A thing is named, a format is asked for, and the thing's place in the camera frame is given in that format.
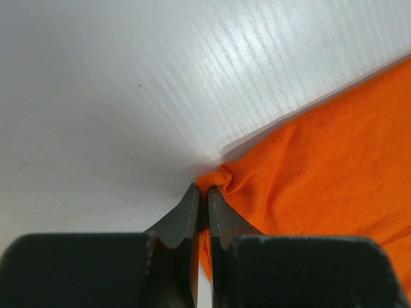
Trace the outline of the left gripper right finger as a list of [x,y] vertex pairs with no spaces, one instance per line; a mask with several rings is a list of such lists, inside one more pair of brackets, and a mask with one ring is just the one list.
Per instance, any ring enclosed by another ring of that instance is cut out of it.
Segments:
[[212,306],[227,307],[226,276],[232,266],[229,247],[235,237],[262,233],[238,214],[226,201],[220,188],[207,191],[207,209],[211,263]]

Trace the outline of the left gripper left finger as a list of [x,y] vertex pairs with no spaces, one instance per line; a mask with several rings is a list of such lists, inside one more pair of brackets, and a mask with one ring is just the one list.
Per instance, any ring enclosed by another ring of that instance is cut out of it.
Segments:
[[200,189],[190,184],[180,202],[145,231],[150,236],[143,307],[196,307]]

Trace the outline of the orange t shirt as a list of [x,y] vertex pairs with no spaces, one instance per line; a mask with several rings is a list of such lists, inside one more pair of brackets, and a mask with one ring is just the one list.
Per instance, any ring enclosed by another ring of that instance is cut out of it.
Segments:
[[292,119],[197,178],[268,235],[359,235],[410,292],[410,61]]

